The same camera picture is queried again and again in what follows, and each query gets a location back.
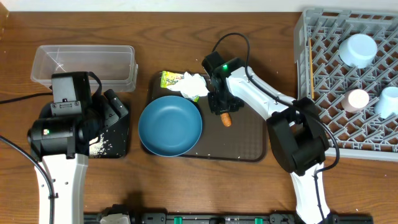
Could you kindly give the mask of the orange carrot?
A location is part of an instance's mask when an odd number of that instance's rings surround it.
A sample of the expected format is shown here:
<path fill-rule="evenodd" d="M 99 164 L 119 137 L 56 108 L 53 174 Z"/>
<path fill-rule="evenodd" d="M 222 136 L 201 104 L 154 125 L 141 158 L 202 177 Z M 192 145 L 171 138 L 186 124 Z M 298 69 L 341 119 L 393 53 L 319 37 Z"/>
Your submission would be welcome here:
<path fill-rule="evenodd" d="M 220 117 L 221 117 L 221 121 L 224 126 L 230 127 L 232 125 L 232 121 L 231 121 L 231 117 L 230 117 L 229 113 L 223 113 L 220 115 Z"/>

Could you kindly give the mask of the white tissue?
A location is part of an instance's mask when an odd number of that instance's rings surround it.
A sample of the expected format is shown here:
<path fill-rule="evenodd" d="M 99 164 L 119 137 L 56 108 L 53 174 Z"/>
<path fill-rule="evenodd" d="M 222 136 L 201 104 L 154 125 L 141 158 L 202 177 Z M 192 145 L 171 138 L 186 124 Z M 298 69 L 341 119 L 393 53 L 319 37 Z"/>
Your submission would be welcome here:
<path fill-rule="evenodd" d="M 191 75 L 188 72 L 183 74 L 183 79 L 176 84 L 169 85 L 167 89 L 171 91 L 179 91 L 184 98 L 195 101 L 199 97 L 207 96 L 209 90 L 206 87 L 205 79 L 199 75 Z"/>

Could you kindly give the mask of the dark blue plate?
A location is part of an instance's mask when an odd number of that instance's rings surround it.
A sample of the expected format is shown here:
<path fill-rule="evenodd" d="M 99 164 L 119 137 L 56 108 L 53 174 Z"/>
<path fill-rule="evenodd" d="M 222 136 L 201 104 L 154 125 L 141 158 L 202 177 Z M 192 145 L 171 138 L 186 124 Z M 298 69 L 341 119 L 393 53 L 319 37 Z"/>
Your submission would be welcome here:
<path fill-rule="evenodd" d="M 138 123 L 139 138 L 151 153 L 175 157 L 191 150 L 201 137 L 198 108 L 181 96 L 163 96 L 149 103 Z"/>

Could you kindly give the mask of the wooden chopstick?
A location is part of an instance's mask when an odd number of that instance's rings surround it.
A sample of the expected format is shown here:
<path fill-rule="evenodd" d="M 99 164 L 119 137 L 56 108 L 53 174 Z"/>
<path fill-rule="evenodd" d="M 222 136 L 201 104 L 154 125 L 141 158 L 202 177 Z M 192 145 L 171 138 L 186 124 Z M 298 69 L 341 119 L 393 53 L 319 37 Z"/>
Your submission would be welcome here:
<path fill-rule="evenodd" d="M 314 89 L 314 78 L 313 78 L 313 57 L 312 57 L 312 40 L 311 37 L 308 38 L 308 48 L 309 48 L 309 62 L 310 62 L 310 93 L 311 99 L 315 97 Z"/>

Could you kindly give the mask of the white pink cup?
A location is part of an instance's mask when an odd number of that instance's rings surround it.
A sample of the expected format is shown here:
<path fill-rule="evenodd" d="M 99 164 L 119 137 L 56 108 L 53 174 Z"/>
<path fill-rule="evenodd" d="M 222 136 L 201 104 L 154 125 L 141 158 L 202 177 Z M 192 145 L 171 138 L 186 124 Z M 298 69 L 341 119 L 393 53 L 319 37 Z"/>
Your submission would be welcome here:
<path fill-rule="evenodd" d="M 347 91 L 341 101 L 343 109 L 350 113 L 357 113 L 369 103 L 369 95 L 362 89 Z"/>

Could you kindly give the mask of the white rice pile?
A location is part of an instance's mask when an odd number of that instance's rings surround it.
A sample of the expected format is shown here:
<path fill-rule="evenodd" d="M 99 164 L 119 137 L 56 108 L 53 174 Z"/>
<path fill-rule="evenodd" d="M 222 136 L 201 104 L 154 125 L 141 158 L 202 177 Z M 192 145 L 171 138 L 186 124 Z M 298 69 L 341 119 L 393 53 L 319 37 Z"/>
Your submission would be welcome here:
<path fill-rule="evenodd" d="M 100 157 L 103 155 L 107 155 L 107 152 L 111 149 L 109 141 L 105 140 L 103 133 L 100 134 L 99 137 L 90 140 L 89 145 L 90 157 Z"/>

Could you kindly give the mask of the light blue bowl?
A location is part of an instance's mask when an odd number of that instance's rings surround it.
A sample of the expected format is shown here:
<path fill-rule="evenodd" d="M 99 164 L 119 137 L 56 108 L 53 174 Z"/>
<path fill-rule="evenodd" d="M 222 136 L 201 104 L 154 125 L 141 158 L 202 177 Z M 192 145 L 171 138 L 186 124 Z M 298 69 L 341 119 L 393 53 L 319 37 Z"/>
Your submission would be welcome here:
<path fill-rule="evenodd" d="M 366 68 L 377 54 L 377 43 L 366 34 L 355 34 L 340 44 L 338 53 L 349 67 Z"/>

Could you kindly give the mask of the light blue cup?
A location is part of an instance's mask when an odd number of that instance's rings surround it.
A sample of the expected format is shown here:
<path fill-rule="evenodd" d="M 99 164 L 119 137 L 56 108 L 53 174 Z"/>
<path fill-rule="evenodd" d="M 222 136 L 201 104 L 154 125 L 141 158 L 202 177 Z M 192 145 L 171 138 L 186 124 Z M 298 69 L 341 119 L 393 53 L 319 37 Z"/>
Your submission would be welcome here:
<path fill-rule="evenodd" d="M 379 114 L 382 119 L 386 119 L 392 114 L 397 115 L 397 96 L 398 87 L 389 86 L 383 89 L 379 96 L 379 101 L 374 107 L 375 113 Z"/>

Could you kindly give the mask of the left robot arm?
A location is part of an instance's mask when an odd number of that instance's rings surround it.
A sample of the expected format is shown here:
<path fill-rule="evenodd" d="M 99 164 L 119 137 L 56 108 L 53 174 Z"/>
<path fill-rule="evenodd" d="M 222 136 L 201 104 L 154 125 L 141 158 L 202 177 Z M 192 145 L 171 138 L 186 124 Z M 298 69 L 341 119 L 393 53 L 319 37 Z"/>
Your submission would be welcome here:
<path fill-rule="evenodd" d="M 52 75 L 53 101 L 27 133 L 39 184 L 40 223 L 83 223 L 90 151 L 97 158 L 126 155 L 130 112 L 112 89 L 91 91 L 92 72 Z"/>

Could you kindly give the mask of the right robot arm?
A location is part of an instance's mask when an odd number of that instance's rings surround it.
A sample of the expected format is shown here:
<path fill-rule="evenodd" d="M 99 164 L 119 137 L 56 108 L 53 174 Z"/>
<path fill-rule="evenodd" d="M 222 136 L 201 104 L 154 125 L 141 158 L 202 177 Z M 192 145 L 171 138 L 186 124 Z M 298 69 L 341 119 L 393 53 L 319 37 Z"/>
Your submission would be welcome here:
<path fill-rule="evenodd" d="M 261 80 L 247 63 L 225 61 L 213 52 L 202 61 L 214 90 L 209 93 L 210 110 L 217 115 L 236 112 L 248 104 L 267 124 L 272 153 L 292 178 L 297 200 L 296 213 L 304 223 L 326 223 L 330 209 L 322 181 L 326 130 L 315 114 L 312 100 L 295 100 Z"/>

